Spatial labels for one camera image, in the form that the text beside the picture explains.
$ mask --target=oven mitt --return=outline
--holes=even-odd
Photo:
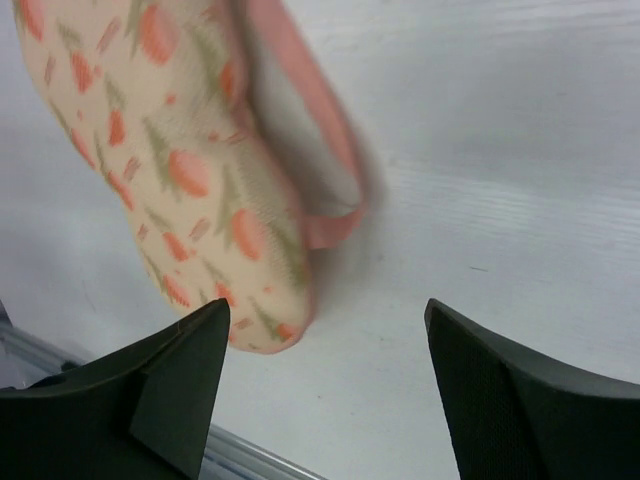
[[[177,314],[224,297],[231,346],[296,343],[314,315],[308,251],[347,238],[364,200],[343,217],[303,210],[252,122],[230,1],[13,3],[37,91],[122,200],[149,277]],[[285,8],[238,6],[362,192],[352,131]]]

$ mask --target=white surface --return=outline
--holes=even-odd
[[[4,3],[0,296],[19,326],[102,355],[173,318],[115,197],[36,98]],[[429,297],[640,382],[637,0],[288,3],[385,186],[318,260],[304,340],[229,354],[214,421],[331,480],[457,478]]]

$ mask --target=pink strap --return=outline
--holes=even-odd
[[[310,249],[333,248],[356,228],[365,211],[364,182],[356,154],[355,135],[338,99],[280,0],[245,0],[247,15],[270,46],[291,83],[298,90],[311,116],[334,155],[353,175],[360,190],[360,203],[342,217],[307,215],[307,245]]]

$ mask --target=fabric pouch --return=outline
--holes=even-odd
[[[120,196],[150,278],[180,316],[218,298],[230,344],[275,353],[314,315],[308,251],[360,222],[308,215],[248,103],[238,13],[277,58],[362,192],[353,134],[280,0],[14,0],[35,87]]]

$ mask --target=black object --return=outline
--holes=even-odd
[[[0,390],[0,477],[197,479],[229,336],[226,301],[26,390]]]
[[[640,385],[561,363],[442,303],[425,314],[461,478],[640,478]]]

